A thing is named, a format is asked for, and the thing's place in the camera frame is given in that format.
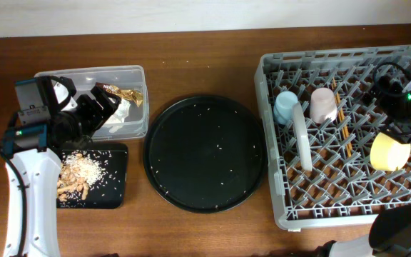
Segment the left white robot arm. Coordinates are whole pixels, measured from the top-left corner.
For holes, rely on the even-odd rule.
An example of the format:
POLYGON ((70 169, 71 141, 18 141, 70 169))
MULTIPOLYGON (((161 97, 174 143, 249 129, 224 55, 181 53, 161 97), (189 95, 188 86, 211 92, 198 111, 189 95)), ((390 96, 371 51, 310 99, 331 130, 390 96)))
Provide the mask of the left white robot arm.
POLYGON ((15 84, 20 105, 9 120, 0 156, 9 178, 5 256, 59 256, 57 152, 83 143, 118 109, 121 98, 94 86, 78 95, 70 78, 38 76, 15 84))

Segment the blue plastic cup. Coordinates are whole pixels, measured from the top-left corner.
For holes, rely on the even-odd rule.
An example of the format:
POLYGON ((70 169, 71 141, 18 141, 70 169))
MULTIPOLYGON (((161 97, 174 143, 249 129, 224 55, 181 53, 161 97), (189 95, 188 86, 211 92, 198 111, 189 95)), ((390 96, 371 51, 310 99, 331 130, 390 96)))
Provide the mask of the blue plastic cup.
POLYGON ((293 92, 280 92, 273 107, 274 120, 280 125, 286 125, 292 119, 292 109, 297 102, 298 98, 293 92))

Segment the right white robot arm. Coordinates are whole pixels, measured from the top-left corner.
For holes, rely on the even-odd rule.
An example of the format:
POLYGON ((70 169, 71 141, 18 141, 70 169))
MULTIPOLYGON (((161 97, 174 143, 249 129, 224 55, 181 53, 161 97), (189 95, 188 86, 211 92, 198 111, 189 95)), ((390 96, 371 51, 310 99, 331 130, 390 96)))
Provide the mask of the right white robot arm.
MULTIPOLYGON (((408 171, 394 171, 387 180, 393 178, 403 178, 411 183, 411 164, 408 171)), ((411 189, 400 185, 400 193, 402 198, 411 200, 411 189)), ((375 216, 369 234, 351 241, 329 241, 317 247, 312 256, 411 256, 411 202, 381 204, 366 197, 351 206, 343 206, 343 209, 351 212, 357 208, 361 210, 363 218, 375 216)))

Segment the gold snack wrapper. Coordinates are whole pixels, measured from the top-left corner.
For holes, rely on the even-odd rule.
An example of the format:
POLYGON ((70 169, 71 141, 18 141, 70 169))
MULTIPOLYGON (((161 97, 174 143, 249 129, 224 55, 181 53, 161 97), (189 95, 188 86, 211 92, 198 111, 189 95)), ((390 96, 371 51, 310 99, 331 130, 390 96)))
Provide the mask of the gold snack wrapper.
POLYGON ((143 94, 138 90, 120 89, 113 84, 104 84, 100 82, 96 82, 95 85, 110 94, 120 97, 121 99, 134 102, 137 107, 139 107, 143 103, 143 94))

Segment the pink plastic cup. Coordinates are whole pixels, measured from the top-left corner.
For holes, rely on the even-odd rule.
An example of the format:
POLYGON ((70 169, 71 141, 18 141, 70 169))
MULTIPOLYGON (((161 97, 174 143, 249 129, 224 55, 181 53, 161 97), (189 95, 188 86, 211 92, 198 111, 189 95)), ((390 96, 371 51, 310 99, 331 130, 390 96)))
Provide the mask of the pink plastic cup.
POLYGON ((318 88, 311 94, 310 118, 317 124, 321 124, 327 119, 334 121, 338 116, 335 96, 329 88, 318 88))

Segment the food scraps pile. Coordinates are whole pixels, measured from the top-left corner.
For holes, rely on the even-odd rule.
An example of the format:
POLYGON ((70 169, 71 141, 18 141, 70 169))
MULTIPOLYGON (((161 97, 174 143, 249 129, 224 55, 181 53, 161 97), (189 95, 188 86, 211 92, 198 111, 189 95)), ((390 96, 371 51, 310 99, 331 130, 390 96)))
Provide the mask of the food scraps pile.
POLYGON ((82 151, 73 151, 64 157, 57 181, 57 199, 60 203, 85 201, 103 178, 105 168, 82 151))

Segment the yellow bowl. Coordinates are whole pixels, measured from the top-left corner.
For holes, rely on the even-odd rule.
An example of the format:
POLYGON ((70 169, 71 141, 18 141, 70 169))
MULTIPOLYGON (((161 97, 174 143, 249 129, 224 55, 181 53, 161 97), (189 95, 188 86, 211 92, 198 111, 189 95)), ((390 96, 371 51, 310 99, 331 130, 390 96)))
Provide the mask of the yellow bowl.
POLYGON ((397 171, 408 161, 411 145, 399 143, 384 133, 379 133, 372 143, 370 164, 375 170, 397 171))

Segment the light grey plate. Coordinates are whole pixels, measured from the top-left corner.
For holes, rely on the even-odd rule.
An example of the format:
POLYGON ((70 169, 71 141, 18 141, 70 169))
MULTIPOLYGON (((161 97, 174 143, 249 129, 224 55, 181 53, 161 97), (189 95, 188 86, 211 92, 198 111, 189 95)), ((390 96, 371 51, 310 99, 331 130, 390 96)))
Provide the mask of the light grey plate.
POLYGON ((304 171, 312 171, 313 164, 310 152, 310 142, 305 124, 305 117, 300 102, 297 102, 293 106, 292 118, 301 167, 304 171))

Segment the white napkin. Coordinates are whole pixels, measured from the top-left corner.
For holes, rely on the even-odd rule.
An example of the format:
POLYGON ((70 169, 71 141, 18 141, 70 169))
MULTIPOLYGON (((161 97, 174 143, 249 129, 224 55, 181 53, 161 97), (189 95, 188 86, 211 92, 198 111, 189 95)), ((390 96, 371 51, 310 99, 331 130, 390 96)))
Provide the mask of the white napkin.
POLYGON ((121 100, 121 103, 118 105, 115 113, 112 114, 104 124, 105 126, 109 127, 110 133, 115 133, 117 132, 117 130, 123 127, 125 119, 129 116, 130 107, 131 103, 128 100, 121 100))

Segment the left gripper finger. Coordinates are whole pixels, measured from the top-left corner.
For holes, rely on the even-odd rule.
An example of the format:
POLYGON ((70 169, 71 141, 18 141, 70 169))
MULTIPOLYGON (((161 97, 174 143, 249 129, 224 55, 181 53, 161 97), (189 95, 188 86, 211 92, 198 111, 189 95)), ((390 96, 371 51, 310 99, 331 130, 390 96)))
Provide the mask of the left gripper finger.
POLYGON ((103 97, 104 97, 103 102, 104 102, 105 107, 118 107, 121 103, 121 98, 110 92, 104 91, 103 97))
POLYGON ((105 107, 104 106, 104 97, 103 97, 104 90, 100 87, 94 86, 91 89, 91 93, 94 95, 95 100, 102 106, 103 112, 106 116, 111 116, 115 113, 118 107, 105 107))

